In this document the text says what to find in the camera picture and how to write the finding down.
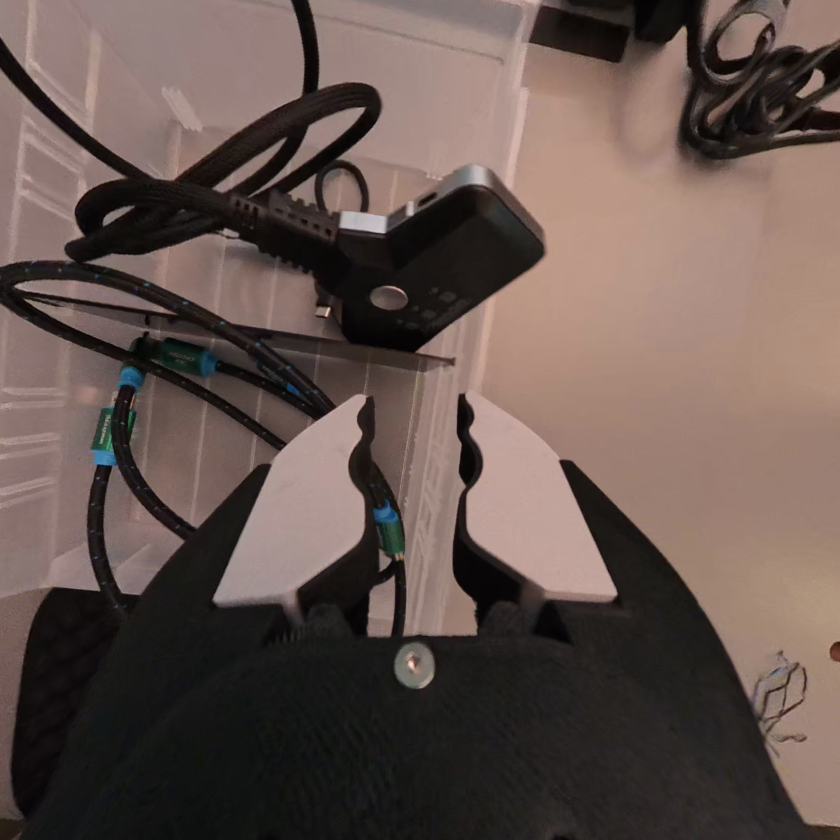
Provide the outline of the clear plastic bin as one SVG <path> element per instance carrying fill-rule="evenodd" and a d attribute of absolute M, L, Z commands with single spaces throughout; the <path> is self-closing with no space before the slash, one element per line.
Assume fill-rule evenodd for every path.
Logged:
<path fill-rule="evenodd" d="M 320 83 L 362 81 L 383 111 L 348 155 L 389 214 L 462 165 L 512 187 L 527 91 L 531 2 L 312 2 Z M 2 38 L 38 84 L 100 142 L 170 178 L 301 92 L 289 2 L 2 2 Z M 41 118 L 2 79 L 2 264 L 63 259 L 74 209 L 115 176 Z M 374 457 L 406 520 L 406 629 L 445 628 L 457 394 L 473 387 L 489 302 L 423 347 L 451 360 L 338 358 L 315 317 L 310 278 L 207 236 L 154 255 L 100 263 L 143 277 L 245 326 L 314 342 L 290 360 L 336 403 L 373 396 Z M 2 310 L 2 597 L 49 585 L 95 586 L 83 511 L 88 452 L 119 363 Z M 210 406 L 150 378 L 135 450 L 154 490 L 194 524 L 273 451 Z"/>

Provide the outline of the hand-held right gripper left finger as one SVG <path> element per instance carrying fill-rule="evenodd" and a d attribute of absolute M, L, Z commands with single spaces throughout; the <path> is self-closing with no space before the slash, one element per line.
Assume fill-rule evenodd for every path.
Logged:
<path fill-rule="evenodd" d="M 300 625 L 319 605 L 355 613 L 379 573 L 371 500 L 375 405 L 358 394 L 311 425 L 212 516 L 225 561 L 212 604 L 278 606 Z"/>

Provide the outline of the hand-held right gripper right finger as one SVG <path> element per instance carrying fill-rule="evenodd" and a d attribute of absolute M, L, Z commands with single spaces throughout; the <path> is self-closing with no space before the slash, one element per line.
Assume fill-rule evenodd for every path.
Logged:
<path fill-rule="evenodd" d="M 560 609 L 619 606 L 620 596 L 561 458 L 477 392 L 458 397 L 459 496 L 453 572 L 476 631 L 564 634 Z"/>

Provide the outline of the person's dark clothing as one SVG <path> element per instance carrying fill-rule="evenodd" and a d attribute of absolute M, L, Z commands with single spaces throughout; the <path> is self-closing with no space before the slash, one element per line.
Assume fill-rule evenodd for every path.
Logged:
<path fill-rule="evenodd" d="M 64 587 L 1 602 L 2 819 L 42 802 L 117 624 L 101 593 Z"/>

